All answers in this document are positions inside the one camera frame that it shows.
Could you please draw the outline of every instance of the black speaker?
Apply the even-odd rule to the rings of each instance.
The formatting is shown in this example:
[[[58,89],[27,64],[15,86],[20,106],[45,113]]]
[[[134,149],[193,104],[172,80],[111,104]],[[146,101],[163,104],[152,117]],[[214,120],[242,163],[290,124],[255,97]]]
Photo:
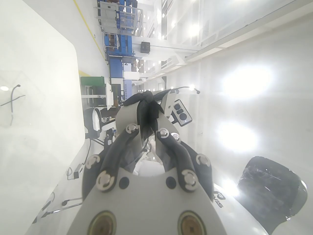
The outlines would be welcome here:
[[[150,43],[141,42],[140,53],[149,54],[150,53]]]

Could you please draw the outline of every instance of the yellow floor line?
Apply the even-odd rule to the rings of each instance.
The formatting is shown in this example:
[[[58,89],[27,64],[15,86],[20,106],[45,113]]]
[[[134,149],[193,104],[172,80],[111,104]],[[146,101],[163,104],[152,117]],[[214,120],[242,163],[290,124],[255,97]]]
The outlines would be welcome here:
[[[91,30],[90,30],[90,28],[89,28],[89,26],[88,26],[88,24],[87,24],[87,22],[86,22],[86,20],[85,20],[85,18],[84,18],[84,16],[83,16],[82,12],[81,12],[81,10],[80,10],[80,8],[79,8],[79,6],[78,6],[76,0],[73,0],[73,2],[75,3],[75,5],[76,5],[76,7],[77,7],[77,10],[79,11],[79,14],[81,15],[83,21],[85,22],[85,25],[86,25],[87,29],[89,30],[89,33],[90,33],[90,35],[92,36],[92,39],[93,39],[94,42],[96,43],[96,45],[97,45],[97,47],[98,47],[98,49],[99,49],[99,51],[100,51],[100,53],[101,53],[103,59],[105,60],[105,56],[104,56],[104,54],[102,53],[102,51],[101,51],[101,49],[100,49],[100,47],[99,47],[99,45],[98,45],[98,43],[97,43],[97,41],[96,41],[96,39],[95,39],[93,33],[91,32]]]
[[[81,70],[78,70],[78,74],[79,74],[80,76],[90,76],[89,74],[86,74],[86,73],[84,73],[84,72],[81,71]]]

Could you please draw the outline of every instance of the electrical cord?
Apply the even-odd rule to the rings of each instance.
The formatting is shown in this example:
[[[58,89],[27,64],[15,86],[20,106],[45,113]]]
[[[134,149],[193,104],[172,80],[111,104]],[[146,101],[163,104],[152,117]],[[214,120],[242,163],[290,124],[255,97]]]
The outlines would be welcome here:
[[[86,159],[85,159],[83,165],[86,164],[86,161],[87,161],[87,158],[88,158],[88,154],[89,154],[89,151],[90,151],[90,147],[91,147],[91,139],[89,138],[89,140],[90,140],[90,144],[89,144],[88,152],[87,152]]]
[[[69,167],[68,170],[66,171],[67,180],[72,180],[72,179],[69,179],[69,178],[68,178],[70,175],[72,175],[72,173],[73,173],[73,170],[72,170],[71,167]]]

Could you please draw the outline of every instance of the round metal fastener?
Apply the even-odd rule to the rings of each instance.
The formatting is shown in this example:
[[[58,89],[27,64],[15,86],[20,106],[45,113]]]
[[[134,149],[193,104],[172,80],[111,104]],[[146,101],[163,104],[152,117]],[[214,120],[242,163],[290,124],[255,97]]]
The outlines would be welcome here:
[[[128,133],[132,133],[134,132],[136,129],[138,129],[139,126],[136,125],[136,124],[129,124],[127,127],[126,127],[126,132]]]
[[[207,156],[205,156],[204,154],[198,154],[196,156],[196,162],[199,165],[203,164],[203,165],[207,165],[208,167],[211,166],[211,162],[210,162],[209,158]]]
[[[115,177],[111,177],[109,174],[106,173],[106,170],[104,170],[97,177],[96,187],[100,191],[106,191],[110,187],[112,187],[112,185],[114,184],[114,179]]]
[[[99,162],[100,162],[100,156],[99,156],[99,155],[97,155],[97,154],[91,155],[91,156],[87,159],[86,168],[87,168],[87,169],[91,169],[92,166],[93,166],[95,163],[99,163]]]
[[[197,175],[190,169],[184,169],[182,172],[184,181],[186,183],[185,188],[189,191],[194,191],[199,186],[199,180]]]
[[[168,138],[170,132],[166,129],[166,128],[160,128],[158,130],[158,132],[160,132],[161,138]]]
[[[180,139],[179,134],[177,134],[176,132],[173,132],[173,133],[171,133],[171,135],[174,137],[174,139],[175,139],[178,143],[181,142],[181,139]]]

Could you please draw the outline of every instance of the black fabric object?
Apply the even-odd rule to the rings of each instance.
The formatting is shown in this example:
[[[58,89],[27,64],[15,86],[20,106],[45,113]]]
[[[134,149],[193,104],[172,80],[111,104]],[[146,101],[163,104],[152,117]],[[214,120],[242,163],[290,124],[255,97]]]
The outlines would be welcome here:
[[[159,117],[159,111],[164,114],[163,108],[154,100],[153,94],[150,91],[137,93],[124,101],[124,106],[129,106],[140,102],[137,107],[137,121],[142,130],[143,138],[147,138],[149,132],[147,127],[155,130],[155,120]]]

